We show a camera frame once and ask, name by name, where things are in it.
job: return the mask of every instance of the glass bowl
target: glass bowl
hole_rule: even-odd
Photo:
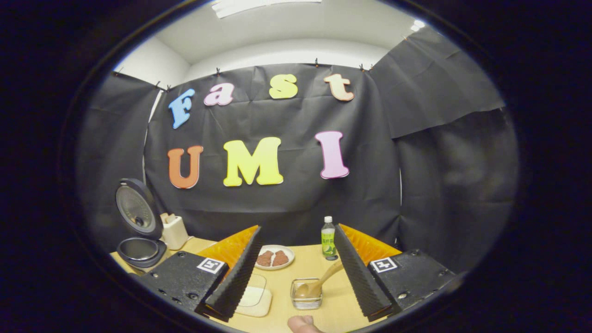
[[[298,287],[305,283],[311,283],[318,281],[318,278],[309,277],[309,278],[295,278],[292,281],[292,287],[290,288],[290,298],[292,299],[292,304],[295,308],[299,310],[313,310],[318,309],[323,303],[323,288],[321,287],[321,295],[316,298],[308,298],[308,299],[300,299],[295,298],[296,290]]]

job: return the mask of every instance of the black backdrop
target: black backdrop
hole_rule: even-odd
[[[144,178],[146,126],[158,89],[125,75],[110,75],[97,89],[81,124],[76,160],[78,192],[88,231],[108,252],[133,236],[115,205],[122,178]]]
[[[298,93],[272,99],[270,79],[289,73],[298,79]],[[332,96],[323,78],[335,73],[350,80],[353,100]],[[234,85],[234,100],[204,105],[210,88],[224,82]],[[190,88],[196,93],[189,119],[173,129],[169,104]],[[332,215],[388,244],[398,237],[403,249],[421,248],[453,271],[477,264],[513,204],[518,155],[503,101],[465,52],[429,28],[370,71],[268,65],[184,83],[163,93],[146,129],[156,91],[111,75],[83,123],[79,190],[88,229],[108,252],[130,236],[113,200],[117,180],[142,179],[143,162],[160,211],[182,216],[190,235],[220,240],[258,224],[267,244],[315,244],[323,216]],[[343,133],[347,177],[320,176],[323,157],[314,135],[327,130]],[[281,139],[284,182],[225,187],[224,143],[242,140],[252,153],[270,136]],[[195,145],[204,147],[199,181],[176,188],[167,152]],[[189,156],[181,161],[181,174],[188,175]]]
[[[277,74],[294,74],[295,97],[273,100],[269,81]],[[348,102],[332,96],[323,78],[339,73],[350,80]],[[234,100],[225,106],[202,102],[211,87],[235,85]],[[186,123],[173,129],[168,105],[193,88],[192,108]],[[323,216],[334,222],[379,236],[392,243],[400,205],[398,163],[394,144],[381,112],[381,100],[367,72],[340,66],[270,65],[243,68],[220,76],[182,84],[159,102],[148,128],[146,178],[168,212],[186,221],[191,235],[221,239],[254,224],[263,226],[267,244],[319,243]],[[318,132],[343,133],[340,146],[350,174],[325,180]],[[264,137],[278,137],[278,185],[243,184],[225,187],[225,142],[242,140],[250,153]],[[169,181],[167,151],[201,145],[200,178],[190,189]],[[184,155],[181,174],[189,174]]]

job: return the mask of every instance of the ceiling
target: ceiling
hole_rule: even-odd
[[[392,49],[414,18],[376,0],[276,4],[222,19],[205,4],[157,33],[190,65],[240,47],[289,39],[355,41]]]

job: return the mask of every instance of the water bottle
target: water bottle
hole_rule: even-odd
[[[321,228],[321,248],[325,257],[335,256],[335,244],[333,238],[335,237],[335,227],[333,226],[333,218],[325,216],[325,225]]]

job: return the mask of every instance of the orange letter u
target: orange letter u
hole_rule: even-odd
[[[181,156],[185,152],[181,148],[171,149],[169,157],[169,179],[176,188],[192,188],[200,178],[200,154],[204,151],[202,146],[187,148],[189,154],[189,176],[181,176]]]

